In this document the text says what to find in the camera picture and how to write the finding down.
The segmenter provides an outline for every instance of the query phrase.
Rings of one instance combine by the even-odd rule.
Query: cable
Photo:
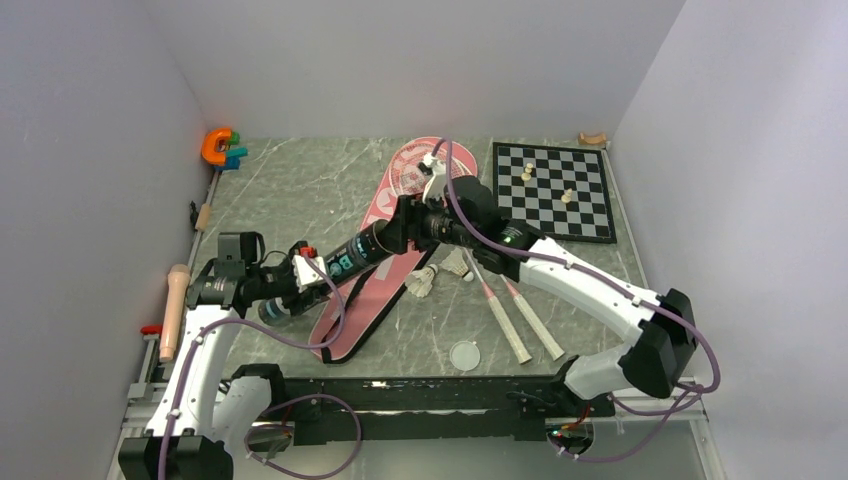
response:
[[[321,342],[321,343],[317,343],[317,344],[314,344],[314,345],[296,342],[294,340],[290,340],[286,337],[283,337],[283,336],[263,327],[262,325],[258,325],[256,323],[249,322],[249,321],[247,321],[243,318],[225,318],[225,319],[221,319],[221,320],[217,320],[215,322],[212,322],[209,325],[207,325],[206,327],[202,328],[200,330],[200,332],[197,334],[197,337],[195,337],[195,338],[204,338],[204,337],[206,337],[206,335],[209,332],[211,332],[212,330],[215,330],[216,328],[218,328],[222,325],[236,324],[236,325],[243,325],[243,326],[246,326],[246,327],[250,327],[254,330],[258,330],[259,332],[264,333],[265,335],[268,335],[269,337],[273,338],[274,340],[277,340],[278,342],[282,342],[286,345],[289,345],[289,346],[292,346],[292,347],[295,347],[295,348],[302,348],[302,349],[306,349],[306,350],[317,350],[317,349],[324,348],[324,347],[332,344],[333,342],[335,342],[336,339],[339,338],[339,335],[341,335],[342,330],[344,329],[344,324],[345,324],[345,311],[344,311],[345,299],[342,296],[341,292],[339,292],[339,289],[338,289],[338,287],[336,287],[336,284],[333,283],[333,281],[330,279],[330,277],[326,273],[322,272],[320,268],[316,267],[315,263],[313,263],[312,260],[310,260],[307,257],[304,257],[304,258],[306,259],[306,263],[309,265],[309,267],[312,270],[314,270],[315,273],[317,273],[318,276],[320,276],[322,280],[324,280],[324,282],[327,284],[327,286],[330,287],[330,290],[333,292],[333,297],[336,299],[336,302],[338,302],[338,304],[339,304],[339,328],[336,329],[336,333],[329,340],[327,340],[326,342]],[[179,411],[180,404],[182,402],[183,393],[185,393],[186,383],[188,383],[188,374],[189,374],[189,371],[191,371],[191,363],[192,363],[192,361],[194,361],[194,356],[197,353],[197,348],[199,346],[200,346],[200,344],[196,340],[192,340],[191,342],[189,342],[188,350],[186,351],[185,361],[183,362],[182,369],[180,370],[180,375],[177,378],[177,386],[174,389],[174,399],[173,399],[173,404],[172,404],[172,408],[171,408],[172,412],[178,412]],[[293,401],[289,401],[289,402],[284,403],[283,405],[288,406],[288,405],[292,404],[292,402]],[[347,407],[347,404],[344,404],[344,402],[342,402],[342,404],[346,408],[349,408],[349,407]],[[353,412],[353,410],[351,410],[351,415],[353,415],[354,418],[356,419],[357,428],[359,428],[359,419],[356,418],[356,414]],[[165,465],[166,465],[166,459],[167,459],[167,456],[168,456],[168,444],[171,441],[171,435],[173,435],[173,433],[174,433],[174,425],[176,424],[176,420],[177,420],[176,415],[169,414],[168,420],[165,422],[165,431],[164,431],[163,436],[162,436],[162,444],[159,447],[159,463],[158,463],[158,468],[157,468],[157,478],[158,478],[158,480],[166,480]],[[344,466],[349,465],[350,462],[353,461],[353,458],[356,456],[356,454],[358,452],[359,452],[359,448],[354,447],[353,453],[351,454],[349,461],[345,462]]]
[[[283,418],[280,420],[280,423],[282,423],[283,425],[286,424],[286,422],[289,419],[289,415],[291,415],[291,411],[292,411],[293,408],[294,408],[294,405],[289,405],[289,408],[286,409],[286,413],[283,414]]]
[[[445,157],[445,170],[447,172],[452,172],[453,171],[453,141],[451,141],[450,139],[447,139],[447,138],[440,139],[436,143],[436,145],[433,147],[432,155],[434,155],[434,156],[437,155],[442,144],[445,144],[445,143],[447,143],[447,152],[446,152],[446,157]],[[465,228],[468,230],[468,232],[471,233],[471,235],[474,238],[476,238],[478,241],[480,241],[483,245],[486,245],[489,248],[492,248],[494,250],[497,250],[497,251],[500,251],[500,252],[503,252],[503,253],[507,253],[507,254],[510,254],[510,255],[513,255],[513,256],[526,257],[526,258],[537,258],[539,260],[546,260],[546,261],[549,261],[549,262],[553,262],[557,265],[562,265],[566,269],[569,269],[569,268],[575,269],[575,270],[577,270],[581,273],[584,273],[586,275],[591,276],[592,278],[595,278],[596,280],[600,281],[601,283],[604,283],[608,287],[610,287],[613,290],[620,293],[622,296],[624,296],[628,300],[633,300],[633,298],[635,297],[635,295],[633,293],[631,293],[629,290],[618,285],[614,281],[607,278],[605,275],[595,271],[594,269],[591,269],[589,267],[581,265],[579,263],[575,262],[575,263],[573,263],[572,265],[569,266],[569,265],[566,264],[566,261],[564,259],[559,258],[559,257],[555,257],[553,255],[545,255],[545,254],[541,254],[541,253],[533,253],[533,252],[527,252],[527,251],[524,251],[524,250],[518,250],[516,248],[505,247],[503,245],[498,245],[497,243],[489,240],[482,233],[480,233],[476,228],[474,228],[474,225],[471,224],[471,221],[468,220],[468,217],[465,216],[465,213],[462,211],[462,208],[459,206],[459,199],[456,195],[456,189],[454,188],[454,185],[453,185],[453,175],[448,173],[446,175],[445,180],[446,180],[447,189],[448,189],[448,201],[450,201],[451,206],[453,207],[457,217],[459,218],[459,221],[462,223],[463,226],[465,226]],[[645,439],[642,442],[640,442],[633,450],[626,452],[627,454],[625,456],[622,457],[621,455],[617,455],[617,456],[613,456],[613,457],[607,457],[607,459],[612,459],[612,460],[609,460],[609,461],[617,461],[617,460],[620,460],[620,459],[623,459],[623,458],[627,458],[630,455],[632,455],[633,453],[636,453],[639,450],[641,450],[641,448],[644,447],[647,444],[647,441],[650,441],[650,439],[653,438],[659,432],[660,429],[662,429],[663,425],[665,425],[665,422],[668,420],[668,418],[671,416],[672,413],[680,411],[684,408],[688,408],[688,407],[694,405],[698,400],[700,400],[701,395],[703,395],[705,393],[714,392],[718,388],[719,384],[721,383],[721,370],[720,370],[719,365],[718,365],[718,359],[716,358],[715,352],[713,351],[709,342],[704,337],[704,335],[700,331],[698,331],[698,329],[696,329],[693,325],[691,325],[689,322],[684,320],[682,317],[680,317],[676,313],[671,312],[671,311],[669,311],[669,310],[667,310],[663,307],[660,307],[658,305],[653,305],[653,304],[648,303],[644,300],[641,300],[639,302],[639,306],[653,310],[654,312],[659,313],[660,315],[663,315],[664,317],[671,319],[672,321],[674,321],[675,323],[677,323],[678,325],[680,325],[681,327],[686,329],[686,331],[691,333],[692,336],[694,336],[698,340],[698,343],[701,344],[701,346],[704,349],[704,353],[706,353],[707,358],[710,361],[710,368],[712,369],[712,375],[713,375],[712,380],[713,381],[709,386],[703,386],[703,385],[697,385],[697,384],[694,385],[694,386],[678,385],[678,387],[683,388],[686,391],[686,393],[684,395],[681,395],[677,399],[677,401],[675,401],[672,404],[671,408],[669,408],[668,410],[666,410],[664,412],[663,419],[660,421],[659,425],[657,426],[657,429],[655,429],[653,432],[651,432],[651,434],[649,434],[647,437],[645,437]],[[689,393],[695,393],[695,396],[692,397],[692,399],[686,404],[685,407],[678,408],[678,406],[680,405],[680,402]],[[586,459],[586,461],[603,461],[603,460],[605,460],[605,459],[603,459],[603,458]]]
[[[550,444],[554,447],[554,449],[557,451],[557,454],[558,454],[558,455],[563,455],[563,454],[564,454],[564,455],[567,455],[568,457],[573,458],[575,461],[581,461],[581,462],[586,462],[586,463],[611,463],[611,462],[619,462],[619,461],[621,461],[621,460],[624,460],[625,458],[628,458],[628,457],[631,457],[631,456],[635,455],[635,454],[636,454],[636,453],[638,453],[640,450],[642,450],[643,448],[645,448],[645,445],[647,445],[648,443],[650,443],[650,441],[651,441],[651,440],[653,440],[653,439],[654,439],[654,437],[656,437],[656,436],[657,436],[657,434],[658,434],[658,433],[660,433],[660,430],[662,430],[662,428],[665,426],[665,423],[668,421],[669,417],[671,417],[671,412],[672,412],[672,410],[677,409],[677,408],[678,408],[678,406],[680,406],[680,409],[681,409],[681,410],[682,410],[682,409],[684,409],[684,408],[691,407],[692,405],[694,405],[694,404],[695,404],[695,402],[697,402],[698,400],[700,400],[700,395],[696,395],[696,396],[692,397],[692,398],[689,400],[689,402],[688,402],[688,403],[686,403],[685,405],[680,405],[680,402],[682,402],[684,398],[686,398],[686,394],[681,395],[680,397],[678,397],[678,398],[677,398],[677,400],[675,400],[675,401],[674,401],[674,403],[671,405],[671,408],[669,408],[669,409],[668,409],[668,412],[667,412],[665,415],[663,415],[663,418],[661,418],[661,419],[660,419],[659,423],[657,423],[657,426],[656,426],[656,427],[654,427],[654,429],[653,429],[653,430],[651,430],[651,432],[650,432],[650,433],[648,433],[647,435],[645,435],[645,438],[643,438],[643,439],[642,439],[639,443],[637,443],[637,444],[636,444],[633,448],[631,448],[630,450],[628,450],[628,451],[626,451],[626,452],[624,452],[624,453],[620,453],[620,454],[618,454],[618,455],[613,455],[613,456],[611,456],[611,457],[583,458],[583,457],[581,457],[581,456],[579,456],[579,455],[572,455],[571,453],[569,453],[569,452],[565,451],[564,449],[559,449],[559,448],[557,448],[557,447],[556,447],[556,445],[554,445],[554,443],[551,441],[551,439],[550,439],[550,438],[548,438],[548,443],[550,443]]]
[[[583,453],[592,446],[594,439],[594,427],[592,425],[584,426],[585,436],[582,435],[580,430],[577,430],[585,419],[586,415],[581,415],[576,422],[563,425],[561,428],[547,432],[548,442],[569,453],[572,452],[572,447],[581,446],[582,448],[580,451],[574,452],[574,455],[583,455]]]
[[[635,409],[628,407],[627,405],[623,404],[621,402],[621,400],[616,398],[615,395],[613,395],[612,393],[610,393],[609,396],[610,396],[610,400],[612,400],[612,402],[614,404],[616,404],[616,406],[618,406],[619,408],[621,408],[622,410],[624,410],[627,413],[630,413],[632,415],[636,415],[638,417],[659,417],[659,416],[665,415],[667,413],[682,412],[683,410],[686,410],[687,408],[691,407],[698,400],[701,399],[702,394],[700,392],[696,392],[695,390],[688,389],[685,386],[681,386],[680,388],[682,388],[683,391],[684,391],[683,395],[681,395],[681,396],[686,396],[690,393],[695,393],[695,396],[693,397],[693,400],[695,400],[695,401],[691,402],[691,403],[687,403],[686,405],[681,405],[679,407],[671,407],[667,410],[635,410]]]
[[[304,395],[302,397],[298,397],[298,398],[295,398],[293,400],[289,400],[288,402],[281,403],[280,405],[275,405],[275,406],[269,408],[268,410],[265,410],[264,412],[262,412],[262,415],[267,415],[271,412],[274,412],[274,411],[279,410],[281,408],[285,408],[285,407],[294,405],[295,403],[299,403],[299,402],[302,402],[304,400],[311,400],[311,399],[317,399],[317,398],[323,398],[323,399],[330,400],[330,401],[333,401],[335,403],[338,403],[339,405],[344,407],[345,410],[350,412],[350,415],[353,417],[353,422],[356,424],[356,442],[353,445],[353,452],[351,452],[350,456],[347,457],[347,460],[345,460],[341,465],[339,465],[338,468],[336,468],[332,472],[325,473],[325,474],[322,474],[322,475],[304,475],[302,473],[292,472],[291,470],[283,468],[283,467],[277,465],[274,462],[267,461],[266,459],[262,458],[260,455],[258,455],[256,452],[254,452],[253,450],[250,449],[250,443],[249,443],[250,434],[253,431],[260,429],[261,427],[251,428],[248,431],[247,435],[244,437],[244,448],[245,448],[245,450],[247,450],[248,456],[250,458],[254,459],[254,460],[258,460],[263,465],[265,465],[267,467],[271,467],[271,468],[273,468],[274,470],[276,470],[280,473],[284,473],[284,474],[289,475],[291,477],[300,478],[300,479],[303,479],[303,480],[322,480],[324,478],[330,478],[330,477],[338,474],[339,472],[341,472],[345,468],[347,468],[347,466],[350,465],[350,463],[353,461],[354,458],[356,458],[356,454],[358,454],[359,450],[362,448],[362,425],[359,423],[359,417],[356,416],[356,413],[353,411],[353,408],[351,408],[350,405],[345,403],[344,400],[342,400],[338,397],[334,397],[333,395],[327,395],[326,393],[313,393],[312,395]]]
[[[270,257],[272,253],[279,253],[279,254],[280,254],[280,255],[282,255],[282,256],[283,256],[286,260],[288,260],[288,258],[289,258],[289,254],[288,254],[288,253],[286,253],[286,252],[284,252],[284,251],[282,251],[282,250],[271,250],[271,251],[269,251],[268,253],[266,253],[264,257],[262,257],[262,260],[260,260],[260,261],[259,261],[259,266],[260,266],[260,267],[261,267],[262,265],[264,265],[264,264],[265,264],[265,262],[268,260],[268,257]]]
[[[450,168],[452,168],[452,166],[453,166],[453,156],[452,156],[453,155],[453,142],[451,140],[449,140],[447,138],[440,139],[436,143],[436,146],[433,147],[433,153],[432,154],[436,155],[439,151],[439,148],[441,148],[442,144],[444,144],[444,143],[447,143],[447,156],[445,158],[445,161],[446,161],[445,169],[448,170],[448,171],[451,171]],[[451,205],[453,206],[454,211],[456,212],[457,216],[459,217],[459,221],[462,223],[463,226],[465,226],[465,228],[469,231],[469,233],[471,233],[471,235],[474,236],[474,238],[476,238],[477,240],[479,240],[483,245],[486,245],[486,246],[488,246],[488,247],[490,247],[494,250],[498,250],[498,251],[503,252],[503,253],[508,253],[510,255],[515,255],[515,256],[519,256],[519,257],[527,257],[527,258],[537,258],[539,260],[547,260],[547,261],[553,262],[557,265],[562,265],[565,268],[576,269],[577,271],[584,273],[586,275],[589,275],[589,276],[595,278],[596,280],[606,284],[607,286],[609,286],[610,288],[614,289],[615,291],[620,293],[622,296],[627,298],[628,300],[632,300],[635,297],[635,295],[632,292],[630,292],[629,290],[627,290],[626,288],[624,288],[621,285],[613,282],[612,280],[607,278],[605,275],[603,275],[603,274],[601,274],[601,273],[599,273],[599,272],[597,272],[597,271],[595,271],[595,270],[593,270],[589,267],[586,267],[584,265],[574,263],[573,265],[571,265],[569,267],[566,264],[566,261],[562,258],[555,257],[553,255],[545,255],[545,254],[542,254],[542,253],[533,253],[533,252],[527,252],[527,251],[524,251],[524,250],[518,250],[516,248],[505,247],[503,245],[498,245],[497,243],[489,240],[482,233],[480,233],[476,228],[474,228],[474,225],[471,224],[471,221],[468,220],[468,217],[465,216],[465,213],[462,211],[461,207],[459,206],[459,200],[457,198],[456,190],[455,190],[454,185],[453,185],[452,175],[447,175],[445,180],[446,180],[447,188],[448,188],[448,200],[451,202]],[[660,306],[653,305],[651,303],[645,302],[644,300],[642,300],[640,302],[639,306],[648,308],[650,310],[653,310],[654,312],[659,313],[660,315],[663,315],[665,317],[670,318],[672,321],[674,321],[675,323],[679,324],[684,329],[686,329],[689,333],[692,334],[692,336],[694,336],[698,340],[698,343],[700,343],[701,346],[704,348],[704,353],[707,354],[707,358],[710,360],[710,367],[712,369],[712,374],[713,374],[713,382],[707,387],[704,387],[704,386],[701,386],[701,385],[696,385],[696,386],[692,387],[692,390],[697,392],[697,393],[714,392],[718,388],[718,385],[721,383],[721,371],[720,371],[719,366],[718,366],[718,359],[715,356],[715,352],[713,351],[712,347],[710,346],[709,342],[704,337],[704,335],[700,331],[698,331],[698,329],[693,327],[689,322],[687,322],[686,320],[684,320],[683,318],[681,318],[679,315],[677,315],[674,312],[671,312],[671,311],[669,311],[665,308],[662,308]]]
[[[548,408],[556,407],[556,403],[554,403],[554,402],[548,402],[548,401],[544,400],[542,397],[537,397],[536,395],[532,395],[532,394],[524,393],[524,392],[515,392],[515,391],[506,392],[506,398],[508,398],[510,400],[513,400],[515,398],[523,398],[523,399],[526,399],[526,400],[533,400],[533,401],[539,402],[543,406],[548,407]]]
[[[583,423],[583,421],[586,420],[586,417],[589,416],[590,409],[591,407],[589,405],[586,405],[586,408],[583,409],[583,413],[580,414],[580,418],[578,418],[576,422],[566,423],[560,428],[560,430],[571,430],[573,428],[576,428],[578,425],[580,425],[581,423]]]
[[[250,442],[253,441],[253,433],[258,431],[276,431],[279,430],[282,432],[282,436],[284,440],[279,444],[272,444],[273,446],[265,452],[265,461],[263,463],[267,463],[268,460],[274,458],[278,452],[284,452],[287,448],[289,448],[292,444],[292,431],[294,430],[291,427],[287,427],[285,425],[277,425],[277,424],[263,424],[256,425],[254,427],[250,427],[247,430],[247,433],[244,435],[244,441],[249,445]]]

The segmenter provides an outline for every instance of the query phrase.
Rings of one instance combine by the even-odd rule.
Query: chessboard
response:
[[[494,191],[505,213],[555,239],[615,243],[600,151],[498,142],[492,147]],[[525,182],[521,174],[528,164],[533,167]]]

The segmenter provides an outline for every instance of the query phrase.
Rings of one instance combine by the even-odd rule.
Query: grey marble surface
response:
[[[497,138],[497,141],[571,146],[571,142]],[[196,265],[216,254],[219,232],[256,230],[268,249],[286,251],[307,239],[327,253],[356,233],[392,155],[409,139],[254,139],[245,140],[250,154],[237,171],[225,172],[212,201],[212,215]],[[475,156],[483,183],[492,183],[492,138],[460,138],[457,142]],[[572,253],[607,272],[642,285],[636,254],[611,189],[617,244],[563,242]],[[440,261],[452,247],[440,247]],[[274,362],[286,376],[372,377],[441,375],[550,374],[562,359],[552,361],[515,307],[503,283],[491,274],[486,280],[501,298],[533,360],[519,365],[488,308],[479,282],[465,283],[440,273],[424,299],[403,295],[359,352],[346,364],[323,365],[312,353],[294,349],[243,329],[230,351],[225,374],[245,363]],[[566,355],[593,354],[620,343],[600,322],[567,302],[532,287],[519,286],[530,305],[559,341]],[[318,306],[276,330],[306,341]],[[259,321],[255,308],[248,319]],[[451,365],[451,346],[476,342],[480,365],[461,372]]]

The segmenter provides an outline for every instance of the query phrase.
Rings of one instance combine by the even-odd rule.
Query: red clip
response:
[[[162,335],[162,325],[145,325],[141,327],[142,335]]]
[[[318,251],[315,250],[315,247],[300,247],[300,256],[315,258],[318,256]]]

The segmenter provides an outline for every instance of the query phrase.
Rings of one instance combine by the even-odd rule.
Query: beige cylinder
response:
[[[212,212],[212,208],[208,203],[204,203],[200,207],[200,212],[197,214],[197,222],[194,223],[194,229],[200,232],[206,231],[206,225],[209,223],[209,215]]]
[[[174,265],[168,273],[168,302],[165,304],[165,321],[162,323],[162,338],[159,340],[159,361],[170,362],[177,355],[180,341],[180,326],[183,322],[185,292],[191,281],[187,265]]]

